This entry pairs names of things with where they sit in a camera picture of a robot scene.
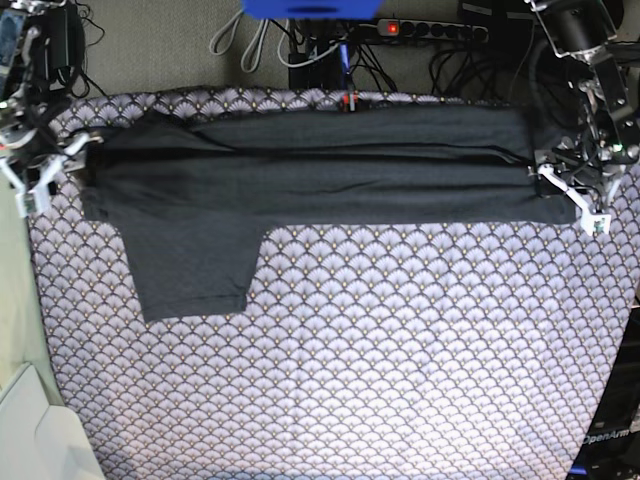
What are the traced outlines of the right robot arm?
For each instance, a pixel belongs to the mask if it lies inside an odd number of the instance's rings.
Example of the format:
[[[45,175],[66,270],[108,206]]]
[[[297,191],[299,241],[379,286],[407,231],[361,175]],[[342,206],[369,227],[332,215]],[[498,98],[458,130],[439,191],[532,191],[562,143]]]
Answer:
[[[79,1],[1,3],[1,173],[13,189],[36,185],[54,160],[84,166],[86,150],[102,142],[87,127],[62,141],[51,122],[75,99],[86,75],[90,7]]]

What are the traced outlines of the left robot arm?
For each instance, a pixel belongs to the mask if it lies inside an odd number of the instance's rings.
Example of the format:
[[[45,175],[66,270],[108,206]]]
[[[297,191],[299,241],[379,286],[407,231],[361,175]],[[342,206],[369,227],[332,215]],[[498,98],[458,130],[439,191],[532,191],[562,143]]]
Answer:
[[[595,143],[569,175],[598,192],[604,208],[627,168],[639,163],[639,125],[622,73],[608,45],[616,38],[613,21],[601,1],[530,1],[549,45],[559,59],[584,64],[589,77],[576,82],[585,121]]]

